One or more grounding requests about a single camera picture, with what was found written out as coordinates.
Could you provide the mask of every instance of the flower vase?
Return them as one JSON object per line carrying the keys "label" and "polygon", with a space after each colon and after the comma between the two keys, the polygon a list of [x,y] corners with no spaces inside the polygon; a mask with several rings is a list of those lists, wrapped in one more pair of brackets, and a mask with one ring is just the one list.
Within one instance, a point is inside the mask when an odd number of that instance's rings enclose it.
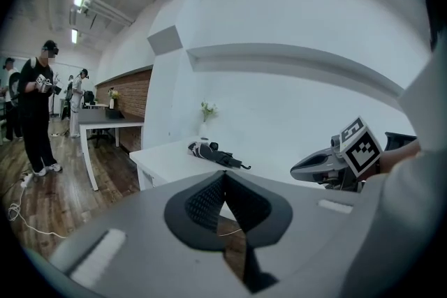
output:
{"label": "flower vase", "polygon": [[208,140],[208,126],[206,122],[202,122],[202,124],[200,125],[200,128],[198,129],[198,136],[202,140]]}

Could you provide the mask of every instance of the black folded umbrella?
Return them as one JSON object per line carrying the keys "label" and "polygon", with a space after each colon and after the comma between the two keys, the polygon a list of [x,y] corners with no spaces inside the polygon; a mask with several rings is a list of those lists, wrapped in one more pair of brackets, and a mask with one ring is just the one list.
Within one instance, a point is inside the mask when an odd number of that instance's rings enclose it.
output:
{"label": "black folded umbrella", "polygon": [[200,142],[192,142],[188,145],[188,149],[191,153],[197,158],[207,159],[209,161],[214,161],[220,165],[225,167],[243,167],[244,169],[251,169],[251,166],[244,166],[242,161],[238,161],[233,158],[232,153],[226,153],[224,151],[217,150],[219,145],[215,142],[208,143],[200,143]]}
{"label": "black folded umbrella", "polygon": [[65,117],[67,117],[68,111],[69,111],[69,108],[68,108],[68,105],[65,102],[64,103],[64,108],[62,109],[61,121],[63,121],[65,119]]}

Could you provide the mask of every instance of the white sneaker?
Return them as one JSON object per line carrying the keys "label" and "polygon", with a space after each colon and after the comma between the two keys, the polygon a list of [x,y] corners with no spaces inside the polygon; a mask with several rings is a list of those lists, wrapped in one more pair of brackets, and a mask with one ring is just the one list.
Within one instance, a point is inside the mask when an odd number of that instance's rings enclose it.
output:
{"label": "white sneaker", "polygon": [[51,164],[49,167],[47,167],[48,170],[54,170],[55,172],[60,172],[62,169],[62,166],[60,166],[58,163]]}
{"label": "white sneaker", "polygon": [[45,169],[45,167],[43,167],[43,169],[40,172],[35,172],[33,170],[34,175],[36,175],[37,177],[43,177],[44,175],[47,174],[47,170]]}

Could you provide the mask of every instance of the potted plant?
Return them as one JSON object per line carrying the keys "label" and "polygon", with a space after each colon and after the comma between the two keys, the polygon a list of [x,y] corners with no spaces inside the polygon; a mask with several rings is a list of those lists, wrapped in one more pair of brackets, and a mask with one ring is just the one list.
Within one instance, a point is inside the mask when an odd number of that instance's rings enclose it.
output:
{"label": "potted plant", "polygon": [[119,98],[119,92],[114,90],[112,87],[111,89],[109,89],[108,94],[110,97],[109,108],[113,110],[113,108],[115,107],[115,100]]}
{"label": "potted plant", "polygon": [[203,115],[203,122],[200,124],[198,134],[201,139],[207,140],[208,127],[206,122],[209,118],[217,116],[217,107],[216,105],[210,105],[208,102],[205,101],[203,101],[200,106],[200,111]]}

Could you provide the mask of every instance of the white desk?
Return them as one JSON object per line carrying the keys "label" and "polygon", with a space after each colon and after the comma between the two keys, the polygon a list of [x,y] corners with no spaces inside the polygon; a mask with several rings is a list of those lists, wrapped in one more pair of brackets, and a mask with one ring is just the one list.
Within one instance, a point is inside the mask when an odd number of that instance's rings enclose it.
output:
{"label": "white desk", "polygon": [[89,147],[87,144],[87,129],[115,128],[115,145],[119,147],[119,128],[142,127],[144,119],[132,114],[123,113],[124,118],[110,119],[105,116],[105,110],[79,110],[79,129],[81,134],[81,149],[93,190],[98,190],[93,168],[91,167]]}
{"label": "white desk", "polygon": [[[256,160],[252,158],[250,160],[249,154],[238,153],[237,148],[222,148],[222,150],[232,152],[234,158],[242,161],[242,164],[251,165],[250,170],[230,169],[212,161],[196,158],[188,154],[188,144],[197,141],[199,141],[198,137],[190,137],[179,142],[131,152],[130,157],[137,165],[140,190],[151,189],[194,175],[213,173],[217,170],[232,170],[236,173],[246,172],[291,185],[324,189],[317,183],[294,180],[290,175],[289,167],[275,167],[274,163],[268,160],[268,157],[257,158]],[[235,220],[227,204],[224,204],[221,215]]]}
{"label": "white desk", "polygon": [[94,105],[91,105],[90,103],[86,104],[87,107],[108,107],[109,105],[104,105],[102,103],[95,103]]}

